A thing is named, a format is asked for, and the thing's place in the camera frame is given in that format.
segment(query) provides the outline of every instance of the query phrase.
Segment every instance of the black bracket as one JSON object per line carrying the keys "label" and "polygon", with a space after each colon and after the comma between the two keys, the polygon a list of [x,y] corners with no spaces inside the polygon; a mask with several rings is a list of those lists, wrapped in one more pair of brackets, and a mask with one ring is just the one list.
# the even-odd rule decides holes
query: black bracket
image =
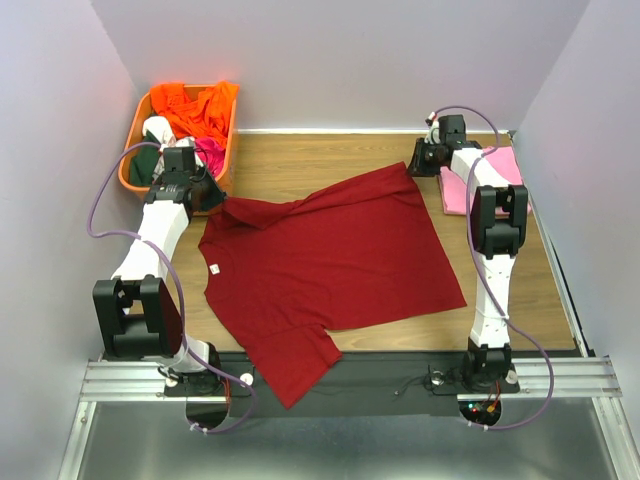
{"label": "black bracket", "polygon": [[462,377],[469,389],[489,386],[506,378],[512,369],[509,344],[502,348],[489,348],[486,344],[478,347],[469,339],[468,350],[462,360]]}
{"label": "black bracket", "polygon": [[[136,301],[141,302],[142,313],[128,310]],[[98,280],[93,303],[107,357],[172,357],[180,349],[180,314],[161,278]]]}
{"label": "black bracket", "polygon": [[462,115],[445,115],[438,120],[439,143],[426,143],[416,138],[411,163],[407,168],[412,177],[440,175],[442,167],[450,167],[453,152],[462,148],[482,148],[473,140],[467,140],[466,124]]}
{"label": "black bracket", "polygon": [[[478,187],[471,208],[473,248],[489,260],[500,254],[515,256],[527,233],[528,201],[529,193],[523,185]],[[496,208],[509,216],[497,217]]]}
{"label": "black bracket", "polygon": [[206,212],[227,197],[207,167],[198,168],[193,147],[169,147],[162,152],[164,172],[149,188],[145,203],[170,200],[184,204],[189,216]]}

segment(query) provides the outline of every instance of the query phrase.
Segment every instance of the metal floor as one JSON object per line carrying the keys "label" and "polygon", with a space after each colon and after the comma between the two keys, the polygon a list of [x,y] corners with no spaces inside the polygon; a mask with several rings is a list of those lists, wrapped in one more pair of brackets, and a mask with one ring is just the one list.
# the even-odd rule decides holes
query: metal floor
{"label": "metal floor", "polygon": [[[500,424],[541,400],[505,399]],[[508,432],[462,418],[414,416],[250,420],[233,435],[189,431],[181,402],[97,405],[79,478],[584,479],[617,478],[589,398],[558,398]]]}

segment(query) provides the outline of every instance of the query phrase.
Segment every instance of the orange clothing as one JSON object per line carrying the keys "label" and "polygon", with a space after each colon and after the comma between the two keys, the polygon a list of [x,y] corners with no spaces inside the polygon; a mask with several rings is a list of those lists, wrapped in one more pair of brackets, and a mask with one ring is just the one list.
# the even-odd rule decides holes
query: orange clothing
{"label": "orange clothing", "polygon": [[197,100],[191,100],[183,83],[163,83],[151,89],[151,106],[169,120],[176,138],[212,137],[226,148],[231,106],[238,89],[238,85],[220,82],[198,93]]}

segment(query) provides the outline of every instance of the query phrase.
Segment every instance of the pink clothing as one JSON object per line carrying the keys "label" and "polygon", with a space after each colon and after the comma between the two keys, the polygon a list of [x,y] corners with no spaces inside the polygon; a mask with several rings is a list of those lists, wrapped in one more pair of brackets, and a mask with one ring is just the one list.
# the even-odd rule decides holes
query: pink clothing
{"label": "pink clothing", "polygon": [[211,137],[196,139],[196,153],[215,178],[224,167],[224,148]]}
{"label": "pink clothing", "polygon": [[[509,183],[513,185],[522,185],[520,169],[516,164],[516,157],[513,154],[513,149],[511,147],[499,148],[483,161],[488,161],[500,175],[509,181]],[[464,181],[448,168],[441,169],[439,178],[444,213],[450,215],[464,215],[466,211],[465,195],[467,194],[467,188]]]}

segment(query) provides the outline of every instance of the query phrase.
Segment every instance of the green clothing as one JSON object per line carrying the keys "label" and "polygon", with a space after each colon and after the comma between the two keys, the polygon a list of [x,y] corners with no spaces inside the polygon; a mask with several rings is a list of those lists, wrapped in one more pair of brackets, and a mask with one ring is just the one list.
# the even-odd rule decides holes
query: green clothing
{"label": "green clothing", "polygon": [[[147,132],[143,142],[160,144],[158,139]],[[155,147],[141,147],[138,154],[131,159],[129,165],[129,183],[134,187],[148,187],[153,183],[153,170],[158,164],[160,152]]]}

